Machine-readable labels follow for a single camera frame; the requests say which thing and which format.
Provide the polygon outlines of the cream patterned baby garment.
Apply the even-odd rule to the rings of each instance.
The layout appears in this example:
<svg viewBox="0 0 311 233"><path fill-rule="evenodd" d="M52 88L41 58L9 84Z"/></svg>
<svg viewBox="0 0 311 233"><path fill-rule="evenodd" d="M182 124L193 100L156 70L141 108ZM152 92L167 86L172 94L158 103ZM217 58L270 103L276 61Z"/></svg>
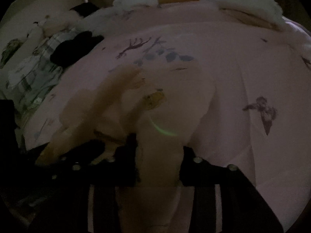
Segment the cream patterned baby garment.
<svg viewBox="0 0 311 233"><path fill-rule="evenodd" d="M120 66L94 90L81 89L59 116L61 127L40 154L51 163L100 134L137 144L125 163L140 181L124 188L124 227L134 232L168 232L178 208L183 147L207 113L213 79L195 62L159 68Z"/></svg>

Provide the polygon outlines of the black clothing pile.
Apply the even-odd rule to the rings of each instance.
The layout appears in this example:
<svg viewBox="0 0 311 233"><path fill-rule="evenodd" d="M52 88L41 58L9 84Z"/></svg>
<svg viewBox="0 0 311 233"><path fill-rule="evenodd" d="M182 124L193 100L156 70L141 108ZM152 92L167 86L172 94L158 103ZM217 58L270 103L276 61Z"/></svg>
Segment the black clothing pile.
<svg viewBox="0 0 311 233"><path fill-rule="evenodd" d="M50 55L50 61L63 69L68 68L87 55L103 40L104 36L102 35L93 36L90 31L81 32L74 39L60 43Z"/></svg>

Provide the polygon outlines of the pink printed bed sheet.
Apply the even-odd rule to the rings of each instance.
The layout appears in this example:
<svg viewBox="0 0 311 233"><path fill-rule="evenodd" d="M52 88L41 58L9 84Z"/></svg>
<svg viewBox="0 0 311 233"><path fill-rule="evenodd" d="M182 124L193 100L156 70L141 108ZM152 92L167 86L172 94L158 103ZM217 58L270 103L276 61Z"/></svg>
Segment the pink printed bed sheet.
<svg viewBox="0 0 311 233"><path fill-rule="evenodd" d="M288 232L310 200L310 36L249 26L210 3L167 4L78 23L104 40L69 67L28 121L27 149L47 145L67 101L120 66L197 62L215 93L188 144L212 165L236 165ZM194 188L184 187L168 232L189 232Z"/></svg>

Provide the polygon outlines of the plaid green white blanket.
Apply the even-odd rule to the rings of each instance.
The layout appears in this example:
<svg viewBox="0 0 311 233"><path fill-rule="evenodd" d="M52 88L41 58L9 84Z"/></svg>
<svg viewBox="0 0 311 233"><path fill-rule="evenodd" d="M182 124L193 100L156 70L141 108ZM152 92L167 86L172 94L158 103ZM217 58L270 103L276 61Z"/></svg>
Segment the plaid green white blanket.
<svg viewBox="0 0 311 233"><path fill-rule="evenodd" d="M51 55L63 42L72 40L79 30L64 30L43 40L30 57L20 62L6 76L5 96L13 100L18 112L38 106L59 83L64 69L50 61Z"/></svg>

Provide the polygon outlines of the white pink plush toy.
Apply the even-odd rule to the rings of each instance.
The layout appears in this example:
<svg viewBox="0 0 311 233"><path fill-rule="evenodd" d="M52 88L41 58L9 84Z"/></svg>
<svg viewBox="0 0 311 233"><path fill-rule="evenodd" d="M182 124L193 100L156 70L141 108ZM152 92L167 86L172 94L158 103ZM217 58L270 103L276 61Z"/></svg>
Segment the white pink plush toy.
<svg viewBox="0 0 311 233"><path fill-rule="evenodd" d="M46 18L40 22L34 22L32 28L27 32L27 37L35 32L43 34L43 37L51 37L52 35L64 31L71 30L75 24L80 21L81 17L76 11L69 10L68 12L58 14L57 16Z"/></svg>

